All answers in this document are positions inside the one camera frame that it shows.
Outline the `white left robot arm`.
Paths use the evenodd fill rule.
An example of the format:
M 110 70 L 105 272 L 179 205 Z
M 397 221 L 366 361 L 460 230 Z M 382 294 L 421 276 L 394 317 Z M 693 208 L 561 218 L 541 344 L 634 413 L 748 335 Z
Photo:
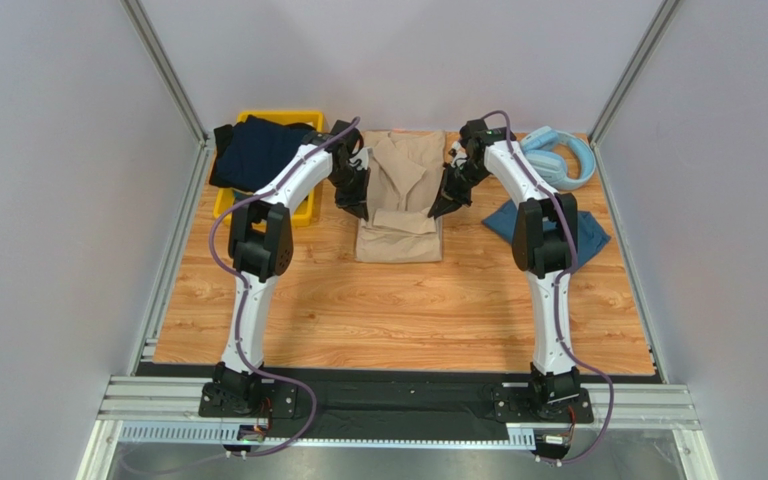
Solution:
M 278 280 L 294 254 L 291 218 L 314 187 L 328 180 L 336 206 L 369 217 L 369 150 L 360 120 L 339 121 L 328 133 L 306 134 L 277 176 L 222 213 L 231 220 L 228 263 L 218 265 L 235 278 L 235 303 L 228 340 L 211 381 L 201 393 L 202 417 L 247 417 L 266 410 L 263 382 L 284 377 L 263 371 L 263 340 Z

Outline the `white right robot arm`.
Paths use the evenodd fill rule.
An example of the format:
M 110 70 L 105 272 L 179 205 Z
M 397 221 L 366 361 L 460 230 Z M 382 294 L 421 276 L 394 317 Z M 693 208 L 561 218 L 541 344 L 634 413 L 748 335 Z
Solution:
M 578 260 L 577 201 L 542 179 L 515 141 L 506 127 L 467 121 L 428 215 L 437 219 L 471 205 L 473 188 L 490 175 L 514 203 L 512 256 L 528 280 L 535 328 L 527 399 L 535 415 L 547 418 L 566 411 L 581 392 L 579 370 L 565 340 L 569 282 Z

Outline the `beige t-shirt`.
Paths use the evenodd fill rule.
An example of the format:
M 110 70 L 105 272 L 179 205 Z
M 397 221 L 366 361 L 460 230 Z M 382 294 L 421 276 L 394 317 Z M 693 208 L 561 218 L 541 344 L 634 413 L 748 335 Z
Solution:
M 361 220 L 355 258 L 364 263 L 433 263 L 443 257 L 442 222 L 429 215 L 444 167 L 446 133 L 368 131 L 369 218 Z

